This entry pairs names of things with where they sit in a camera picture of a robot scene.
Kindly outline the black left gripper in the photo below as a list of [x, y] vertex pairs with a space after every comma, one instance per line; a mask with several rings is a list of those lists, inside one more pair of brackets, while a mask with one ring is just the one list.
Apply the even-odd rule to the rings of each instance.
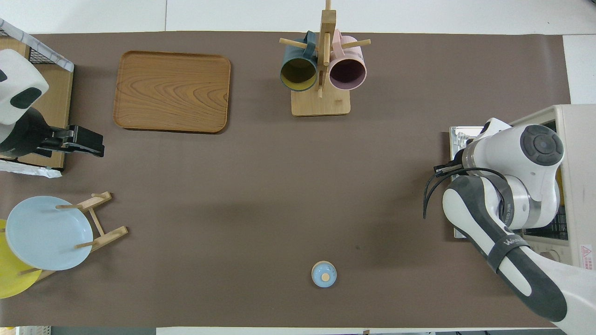
[[[51, 157], [52, 151], [62, 153], [85, 153], [95, 157], [104, 157], [103, 136], [78, 125], [70, 125], [71, 143], [63, 144], [62, 138], [55, 138], [54, 132], [64, 128], [49, 126], [36, 108], [28, 108], [16, 123], [1, 125], [0, 153], [6, 157], [17, 158], [27, 154], [39, 154]], [[79, 145], [100, 145], [87, 147]]]

